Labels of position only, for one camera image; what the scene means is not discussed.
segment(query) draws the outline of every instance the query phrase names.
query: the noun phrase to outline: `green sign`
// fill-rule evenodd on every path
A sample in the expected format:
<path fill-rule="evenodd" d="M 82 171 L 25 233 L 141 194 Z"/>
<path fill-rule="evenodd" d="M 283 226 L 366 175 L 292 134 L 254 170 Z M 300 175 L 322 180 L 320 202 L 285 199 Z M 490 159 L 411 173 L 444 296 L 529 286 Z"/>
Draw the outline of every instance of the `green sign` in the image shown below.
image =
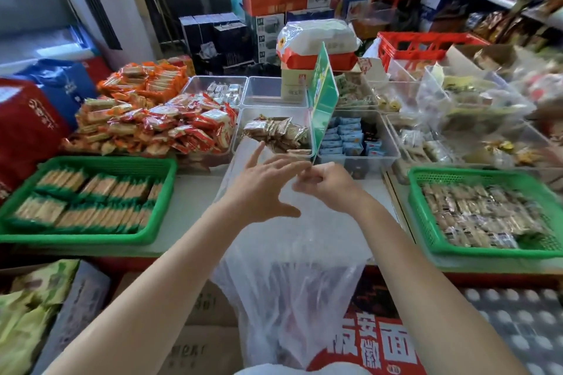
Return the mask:
<path fill-rule="evenodd" d="M 324 43 L 321 47 L 311 89 L 308 92 L 309 105 L 311 109 L 311 124 L 313 125 L 314 149 L 313 156 L 319 151 L 320 142 L 323 140 L 324 133 L 328 127 L 328 121 L 332 117 L 334 107 L 338 102 L 338 88 L 334 80 L 334 74 L 330 67 L 327 48 Z"/>

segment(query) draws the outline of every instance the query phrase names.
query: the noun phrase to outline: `right hand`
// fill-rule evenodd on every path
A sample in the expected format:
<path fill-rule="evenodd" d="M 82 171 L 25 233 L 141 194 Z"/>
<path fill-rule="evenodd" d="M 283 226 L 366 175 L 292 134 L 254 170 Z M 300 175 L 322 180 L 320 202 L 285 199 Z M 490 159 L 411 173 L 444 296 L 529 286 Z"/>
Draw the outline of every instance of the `right hand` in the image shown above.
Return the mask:
<path fill-rule="evenodd" d="M 315 165 L 301 172 L 293 184 L 293 190 L 312 195 L 330 209 L 352 215 L 370 195 L 362 190 L 344 169 L 334 162 Z"/>

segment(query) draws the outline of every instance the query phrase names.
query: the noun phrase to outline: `forearm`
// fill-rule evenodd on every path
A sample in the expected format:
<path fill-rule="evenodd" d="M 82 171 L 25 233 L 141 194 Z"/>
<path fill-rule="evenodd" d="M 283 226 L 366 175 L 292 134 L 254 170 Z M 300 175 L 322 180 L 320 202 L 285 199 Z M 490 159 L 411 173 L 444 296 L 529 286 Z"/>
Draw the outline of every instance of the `forearm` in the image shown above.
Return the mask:
<path fill-rule="evenodd" d="M 527 373 L 494 329 L 381 204 L 365 196 L 352 215 L 428 373 Z"/>
<path fill-rule="evenodd" d="M 58 357 L 46 375 L 159 371 L 203 285 L 244 227 L 215 203 Z"/>

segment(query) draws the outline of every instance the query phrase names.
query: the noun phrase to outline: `left hand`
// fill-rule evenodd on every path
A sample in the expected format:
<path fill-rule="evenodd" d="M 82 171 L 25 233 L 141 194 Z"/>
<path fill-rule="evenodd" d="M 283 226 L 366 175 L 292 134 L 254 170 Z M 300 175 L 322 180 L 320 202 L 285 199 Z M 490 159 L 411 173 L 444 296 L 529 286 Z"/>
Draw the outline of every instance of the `left hand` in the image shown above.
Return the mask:
<path fill-rule="evenodd" d="M 258 165 L 258 157 L 264 149 L 261 142 L 252 154 L 244 171 L 235 179 L 231 187 L 219 201 L 240 221 L 243 227 L 253 222 L 264 222 L 277 216 L 299 218 L 301 212 L 296 207 L 279 201 L 282 187 L 293 177 L 309 169 L 309 161 L 278 154 Z"/>

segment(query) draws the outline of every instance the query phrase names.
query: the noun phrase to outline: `hand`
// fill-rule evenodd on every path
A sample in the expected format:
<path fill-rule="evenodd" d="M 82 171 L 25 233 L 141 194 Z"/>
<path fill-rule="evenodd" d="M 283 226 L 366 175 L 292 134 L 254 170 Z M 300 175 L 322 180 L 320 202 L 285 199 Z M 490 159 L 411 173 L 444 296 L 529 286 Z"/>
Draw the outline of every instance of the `hand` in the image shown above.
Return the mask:
<path fill-rule="evenodd" d="M 301 216 L 299 209 L 280 202 L 279 194 L 290 179 L 309 169 L 312 166 L 311 162 L 278 154 L 262 165 L 257 165 L 264 146 L 264 142 L 259 144 L 245 165 L 244 171 L 219 201 L 233 214 L 241 216 L 243 226 L 277 216 L 293 218 Z"/>
<path fill-rule="evenodd" d="M 313 166 L 302 172 L 293 190 L 310 194 L 330 209 L 352 215 L 362 200 L 371 196 L 359 187 L 344 166 L 337 163 L 325 163 Z"/>

